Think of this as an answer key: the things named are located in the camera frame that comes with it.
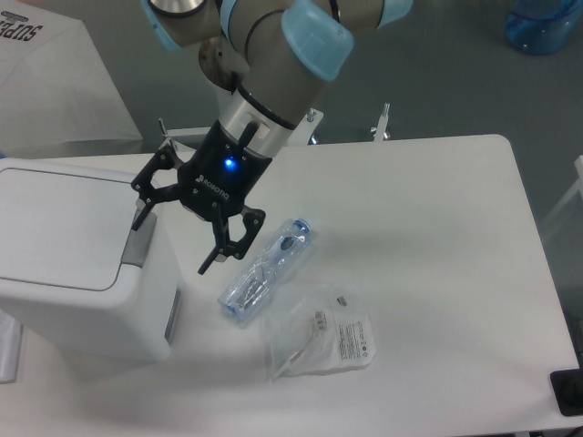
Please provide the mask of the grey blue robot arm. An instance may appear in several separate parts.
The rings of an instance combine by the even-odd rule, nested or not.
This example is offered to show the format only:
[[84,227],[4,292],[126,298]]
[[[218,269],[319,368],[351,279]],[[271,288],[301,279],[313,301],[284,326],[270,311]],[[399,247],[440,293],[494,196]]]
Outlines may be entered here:
[[185,47],[215,36],[248,65],[201,146],[182,160],[166,142],[132,181],[139,229],[160,203],[178,201],[208,221],[209,261],[243,258],[265,214],[245,199],[332,82],[354,34],[407,15],[408,1],[146,1],[162,45]]

